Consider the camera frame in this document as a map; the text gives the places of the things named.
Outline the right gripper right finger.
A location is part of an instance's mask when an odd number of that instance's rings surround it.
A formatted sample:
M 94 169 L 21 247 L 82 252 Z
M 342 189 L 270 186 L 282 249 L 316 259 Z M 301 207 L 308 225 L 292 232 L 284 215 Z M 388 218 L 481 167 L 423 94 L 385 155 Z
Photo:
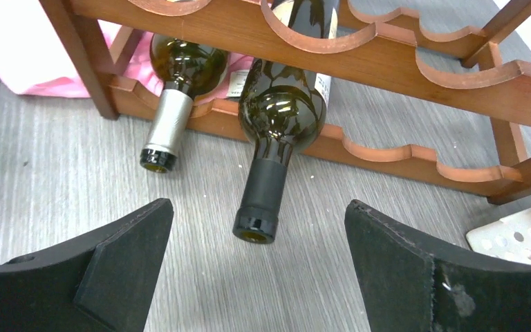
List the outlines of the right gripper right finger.
M 344 225 L 372 331 L 531 331 L 531 265 L 455 246 L 358 200 Z

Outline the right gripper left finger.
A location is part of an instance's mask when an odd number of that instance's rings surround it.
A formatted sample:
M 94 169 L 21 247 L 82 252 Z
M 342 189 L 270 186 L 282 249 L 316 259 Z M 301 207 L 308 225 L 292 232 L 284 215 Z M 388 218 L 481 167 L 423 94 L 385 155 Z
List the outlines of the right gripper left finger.
M 157 199 L 0 265 L 0 331 L 142 331 L 174 209 Z

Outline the black-neck green wine bottle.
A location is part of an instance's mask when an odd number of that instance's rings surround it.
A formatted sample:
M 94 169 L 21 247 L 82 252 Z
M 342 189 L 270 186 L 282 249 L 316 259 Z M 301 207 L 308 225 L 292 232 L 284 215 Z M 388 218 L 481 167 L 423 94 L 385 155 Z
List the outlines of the black-neck green wine bottle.
M 312 145 L 326 121 L 332 77 L 254 58 L 238 119 L 254 155 L 232 232 L 247 242 L 274 241 L 288 163 Z

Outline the silver-neck dark wine bottle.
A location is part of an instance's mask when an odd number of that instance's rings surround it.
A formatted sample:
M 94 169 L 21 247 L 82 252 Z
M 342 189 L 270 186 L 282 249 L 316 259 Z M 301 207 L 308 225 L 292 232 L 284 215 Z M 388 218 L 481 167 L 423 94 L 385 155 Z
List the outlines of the silver-neck dark wine bottle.
M 174 168 L 194 99 L 221 84 L 228 70 L 229 56 L 229 52 L 219 48 L 153 35 L 151 66 L 163 86 L 140 153 L 140 166 L 156 173 L 167 173 Z

